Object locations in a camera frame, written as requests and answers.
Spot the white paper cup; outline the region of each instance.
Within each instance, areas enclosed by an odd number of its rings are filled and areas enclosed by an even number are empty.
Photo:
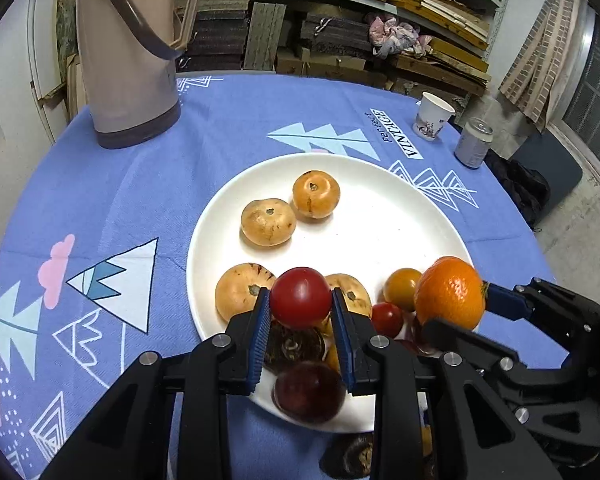
[[[442,128],[456,110],[445,100],[430,94],[422,93],[422,101],[413,123],[413,131],[423,139],[434,140]]]

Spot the black bag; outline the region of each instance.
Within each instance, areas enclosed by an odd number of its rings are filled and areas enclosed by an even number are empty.
[[[517,160],[502,158],[493,150],[487,152],[484,163],[498,179],[529,227],[538,221],[540,211],[549,202],[549,183],[539,171],[528,170]]]

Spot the patterned curtain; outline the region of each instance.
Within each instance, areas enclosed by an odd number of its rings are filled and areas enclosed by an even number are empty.
[[[500,85],[500,92],[544,130],[549,97],[564,67],[582,0],[545,0],[518,57]]]

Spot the beige thermos pitcher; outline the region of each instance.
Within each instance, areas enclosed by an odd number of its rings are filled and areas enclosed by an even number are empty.
[[[173,0],[77,0],[78,51],[98,143],[125,148],[180,117],[174,60],[189,43],[198,0],[182,22]]]

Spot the tablecloth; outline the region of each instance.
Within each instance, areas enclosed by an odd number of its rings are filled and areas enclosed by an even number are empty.
[[[178,91],[176,125],[124,150],[99,147],[83,109],[8,225],[0,248],[0,448],[23,478],[40,475],[140,353],[169,356],[200,342],[185,284],[196,219],[231,177],[268,158],[318,150],[375,163],[442,209],[483,279],[507,287],[552,279],[488,168],[469,170],[454,158],[458,133],[445,125],[435,142],[413,133],[415,100],[277,75],[184,78]],[[480,332],[530,366],[557,366],[566,355],[526,321],[487,313]],[[323,478],[318,459],[328,434],[245,398],[231,398],[228,409],[235,479]]]

